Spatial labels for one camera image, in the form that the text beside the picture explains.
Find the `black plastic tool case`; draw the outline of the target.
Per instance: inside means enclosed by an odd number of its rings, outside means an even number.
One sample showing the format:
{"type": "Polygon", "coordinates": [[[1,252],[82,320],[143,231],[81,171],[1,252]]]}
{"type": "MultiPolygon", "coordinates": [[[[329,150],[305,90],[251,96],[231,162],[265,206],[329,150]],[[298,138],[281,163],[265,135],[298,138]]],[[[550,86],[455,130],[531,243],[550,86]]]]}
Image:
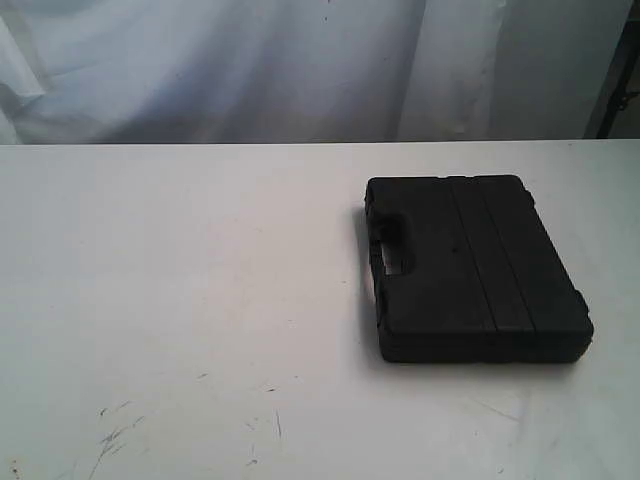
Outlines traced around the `black plastic tool case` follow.
{"type": "Polygon", "coordinates": [[[364,215],[383,359],[571,364],[594,326],[512,174],[374,177],[364,215]]]}

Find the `white backdrop curtain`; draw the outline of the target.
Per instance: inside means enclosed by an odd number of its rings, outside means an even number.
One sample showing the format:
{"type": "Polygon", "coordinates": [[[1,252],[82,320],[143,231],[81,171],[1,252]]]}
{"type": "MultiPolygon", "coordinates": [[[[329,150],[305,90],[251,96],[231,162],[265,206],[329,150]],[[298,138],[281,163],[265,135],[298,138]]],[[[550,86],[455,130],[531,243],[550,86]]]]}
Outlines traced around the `white backdrop curtain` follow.
{"type": "Polygon", "coordinates": [[[5,144],[565,139],[627,1],[5,1],[5,144]]]}

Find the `black metal stand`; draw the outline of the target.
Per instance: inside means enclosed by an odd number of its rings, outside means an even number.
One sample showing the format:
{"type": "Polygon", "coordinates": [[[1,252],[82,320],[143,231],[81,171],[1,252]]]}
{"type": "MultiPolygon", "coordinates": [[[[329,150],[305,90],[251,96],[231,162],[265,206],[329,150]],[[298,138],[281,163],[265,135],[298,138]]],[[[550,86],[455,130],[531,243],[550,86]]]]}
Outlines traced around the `black metal stand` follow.
{"type": "Polygon", "coordinates": [[[630,87],[638,64],[639,2],[633,1],[592,111],[586,136],[608,138],[617,116],[639,97],[639,89],[630,87]]]}

